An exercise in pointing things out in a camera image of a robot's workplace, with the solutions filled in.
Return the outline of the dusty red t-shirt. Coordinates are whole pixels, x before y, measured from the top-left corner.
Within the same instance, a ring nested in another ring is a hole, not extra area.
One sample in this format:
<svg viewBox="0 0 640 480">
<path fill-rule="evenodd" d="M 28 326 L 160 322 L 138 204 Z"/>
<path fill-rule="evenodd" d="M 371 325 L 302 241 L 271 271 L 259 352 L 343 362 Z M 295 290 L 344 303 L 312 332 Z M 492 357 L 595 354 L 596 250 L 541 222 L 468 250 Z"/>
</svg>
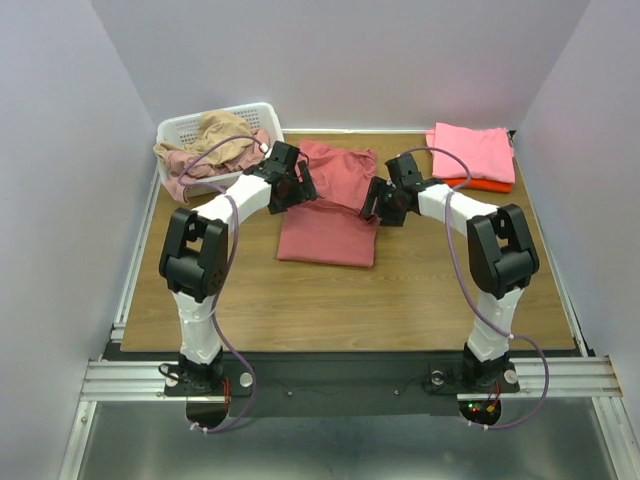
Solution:
<svg viewBox="0 0 640 480">
<path fill-rule="evenodd" d="M 349 267 L 374 264 L 378 221 L 364 220 L 370 181 L 377 173 L 373 150 L 352 150 L 303 140 L 318 198 L 284 215 L 277 258 Z"/>
</svg>

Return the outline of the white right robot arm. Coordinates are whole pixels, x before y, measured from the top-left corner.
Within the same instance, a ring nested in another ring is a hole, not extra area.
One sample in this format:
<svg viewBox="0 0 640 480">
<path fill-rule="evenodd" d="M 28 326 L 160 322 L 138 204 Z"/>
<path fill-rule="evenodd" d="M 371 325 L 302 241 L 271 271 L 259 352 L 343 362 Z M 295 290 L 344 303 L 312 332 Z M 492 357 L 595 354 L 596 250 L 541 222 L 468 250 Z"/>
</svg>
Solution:
<svg viewBox="0 0 640 480">
<path fill-rule="evenodd" d="M 508 368 L 513 317 L 540 262 L 523 210 L 475 200 L 436 178 L 425 179 L 413 152 L 385 163 L 371 180 L 360 216 L 400 227 L 414 212 L 443 222 L 456 277 L 475 314 L 462 354 L 462 382 L 494 383 Z"/>
</svg>

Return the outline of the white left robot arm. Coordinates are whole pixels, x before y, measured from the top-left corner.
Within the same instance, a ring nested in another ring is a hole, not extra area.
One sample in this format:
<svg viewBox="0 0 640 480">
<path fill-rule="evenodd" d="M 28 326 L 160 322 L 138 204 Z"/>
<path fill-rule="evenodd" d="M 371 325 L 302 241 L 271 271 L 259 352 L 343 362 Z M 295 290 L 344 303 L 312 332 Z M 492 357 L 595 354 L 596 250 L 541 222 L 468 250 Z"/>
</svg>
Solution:
<svg viewBox="0 0 640 480">
<path fill-rule="evenodd" d="M 228 341 L 215 318 L 217 303 L 237 253 L 239 227 L 256 212 L 280 214 L 317 199 L 308 157 L 277 141 L 233 185 L 194 209 L 170 218 L 159 273 L 175 301 L 181 347 L 175 364 L 159 368 L 168 396 L 211 396 L 227 390 Z"/>
</svg>

